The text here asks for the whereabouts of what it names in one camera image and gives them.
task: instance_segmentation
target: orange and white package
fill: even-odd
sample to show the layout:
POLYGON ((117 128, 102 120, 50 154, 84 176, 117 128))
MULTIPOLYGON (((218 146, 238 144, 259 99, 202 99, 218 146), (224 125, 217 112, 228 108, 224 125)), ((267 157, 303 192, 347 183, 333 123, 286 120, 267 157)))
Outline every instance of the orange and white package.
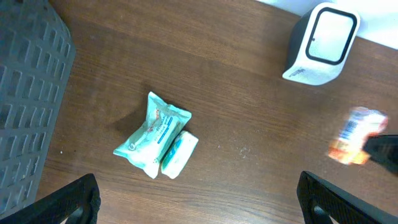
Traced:
POLYGON ((362 148, 368 137, 376 136, 387 126, 388 118, 377 110, 355 107, 344 128, 329 146, 329 157, 342 164, 364 164, 370 155, 362 148))

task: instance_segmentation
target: snack wrapper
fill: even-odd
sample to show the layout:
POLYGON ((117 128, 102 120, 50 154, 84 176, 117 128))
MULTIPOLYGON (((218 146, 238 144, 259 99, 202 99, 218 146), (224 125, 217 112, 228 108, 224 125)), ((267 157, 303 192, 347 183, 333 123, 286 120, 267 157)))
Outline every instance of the snack wrapper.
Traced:
POLYGON ((188 131, 182 131, 175 138, 170 151, 164 157, 162 173, 171 179, 180 175, 197 144, 198 138, 188 131))
POLYGON ((113 154, 126 158, 154 179, 164 154, 191 117, 191 112, 168 105, 150 92, 145 122, 113 154))
POLYGON ((387 126, 388 118, 377 110, 356 107, 351 111, 343 130, 329 147, 329 157, 342 164, 365 164, 370 155, 362 147, 370 136, 387 126))

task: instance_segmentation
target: barcode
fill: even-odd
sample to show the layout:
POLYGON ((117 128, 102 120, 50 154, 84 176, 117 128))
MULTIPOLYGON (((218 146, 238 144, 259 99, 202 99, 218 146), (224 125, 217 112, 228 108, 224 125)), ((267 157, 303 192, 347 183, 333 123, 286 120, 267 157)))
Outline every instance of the barcode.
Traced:
POLYGON ((349 140, 349 137, 354 133, 355 128, 357 127, 358 122, 348 121, 343 131, 341 132, 341 137, 349 140))

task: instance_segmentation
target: perforated basket side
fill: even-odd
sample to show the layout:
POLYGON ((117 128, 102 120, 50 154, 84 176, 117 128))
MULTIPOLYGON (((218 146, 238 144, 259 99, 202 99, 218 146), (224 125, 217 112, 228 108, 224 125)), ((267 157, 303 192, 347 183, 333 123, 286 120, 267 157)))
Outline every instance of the perforated basket side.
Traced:
POLYGON ((0 219, 35 200, 75 58, 43 0, 0 0, 0 219))

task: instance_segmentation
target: wooden table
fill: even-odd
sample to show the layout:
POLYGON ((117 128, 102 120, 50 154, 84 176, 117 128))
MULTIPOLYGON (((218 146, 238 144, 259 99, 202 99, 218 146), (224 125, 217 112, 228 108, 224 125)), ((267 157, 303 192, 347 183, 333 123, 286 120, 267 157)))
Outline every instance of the wooden table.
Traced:
POLYGON ((77 53, 37 198, 86 173, 98 223, 303 223, 296 186, 309 170, 398 215, 398 179, 373 162, 344 166, 328 144, 354 106, 398 128, 398 54, 357 38, 322 86, 282 79, 298 16, 256 1, 55 1, 77 53), (144 121, 147 94, 192 112, 199 143, 179 177, 152 180, 114 156, 144 121))

